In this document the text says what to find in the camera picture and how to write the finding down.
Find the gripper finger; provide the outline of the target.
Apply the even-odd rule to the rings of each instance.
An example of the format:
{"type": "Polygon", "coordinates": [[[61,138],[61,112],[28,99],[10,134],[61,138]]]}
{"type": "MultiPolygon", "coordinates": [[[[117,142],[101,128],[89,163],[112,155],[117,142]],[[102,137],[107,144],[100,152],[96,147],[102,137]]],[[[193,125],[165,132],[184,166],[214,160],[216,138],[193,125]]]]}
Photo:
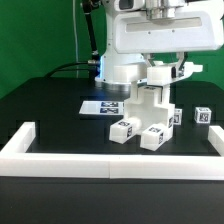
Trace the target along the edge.
{"type": "Polygon", "coordinates": [[[187,52],[177,52],[176,57],[178,59],[177,63],[171,69],[171,77],[179,78],[184,75],[184,64],[188,59],[187,52]]]}
{"type": "Polygon", "coordinates": [[[146,64],[147,64],[148,67],[154,67],[155,66],[153,55],[151,53],[149,53],[145,56],[145,60],[146,60],[146,64]]]}

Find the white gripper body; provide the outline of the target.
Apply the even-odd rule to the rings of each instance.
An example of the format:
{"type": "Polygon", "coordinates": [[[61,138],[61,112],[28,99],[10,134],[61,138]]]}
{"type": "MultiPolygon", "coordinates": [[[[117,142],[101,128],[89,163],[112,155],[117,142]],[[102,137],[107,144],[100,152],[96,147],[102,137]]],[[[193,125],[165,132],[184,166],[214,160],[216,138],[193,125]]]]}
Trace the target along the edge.
{"type": "Polygon", "coordinates": [[[217,50],[223,45],[219,16],[177,12],[173,19],[147,20],[144,12],[120,14],[114,21],[119,53],[167,53],[217,50]]]}

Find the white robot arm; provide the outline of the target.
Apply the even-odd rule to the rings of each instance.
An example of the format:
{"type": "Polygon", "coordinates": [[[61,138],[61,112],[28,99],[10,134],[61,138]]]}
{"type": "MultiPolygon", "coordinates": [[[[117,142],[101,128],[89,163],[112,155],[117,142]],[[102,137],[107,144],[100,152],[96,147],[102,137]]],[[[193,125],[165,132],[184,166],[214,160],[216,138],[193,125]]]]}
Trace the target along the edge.
{"type": "Polygon", "coordinates": [[[224,0],[101,1],[107,44],[99,79],[106,83],[177,82],[202,70],[187,60],[189,52],[224,44],[224,0]]]}

